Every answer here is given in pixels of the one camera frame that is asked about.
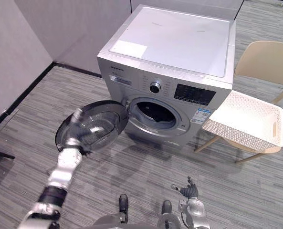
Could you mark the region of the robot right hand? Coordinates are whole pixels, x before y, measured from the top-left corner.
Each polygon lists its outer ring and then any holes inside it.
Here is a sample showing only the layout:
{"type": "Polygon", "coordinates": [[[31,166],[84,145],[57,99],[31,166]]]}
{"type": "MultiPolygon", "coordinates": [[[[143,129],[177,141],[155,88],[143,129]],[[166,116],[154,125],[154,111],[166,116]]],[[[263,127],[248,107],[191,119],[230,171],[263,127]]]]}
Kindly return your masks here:
{"type": "Polygon", "coordinates": [[[192,198],[198,199],[199,198],[198,189],[190,176],[187,177],[187,182],[188,182],[187,187],[178,187],[177,185],[172,184],[171,188],[181,193],[187,199],[192,199],[192,198]]]}

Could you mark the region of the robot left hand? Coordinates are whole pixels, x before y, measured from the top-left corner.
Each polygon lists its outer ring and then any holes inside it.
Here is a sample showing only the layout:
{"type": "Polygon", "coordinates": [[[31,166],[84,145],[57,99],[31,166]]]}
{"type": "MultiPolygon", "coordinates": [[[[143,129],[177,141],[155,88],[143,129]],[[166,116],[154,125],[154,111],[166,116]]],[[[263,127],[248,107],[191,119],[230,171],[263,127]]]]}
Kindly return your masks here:
{"type": "Polygon", "coordinates": [[[95,125],[87,128],[83,127],[83,114],[81,108],[74,111],[65,134],[64,148],[76,148],[80,152],[87,154],[94,151],[91,145],[96,142],[96,140],[90,140],[90,138],[92,135],[102,132],[103,128],[95,125]]]}

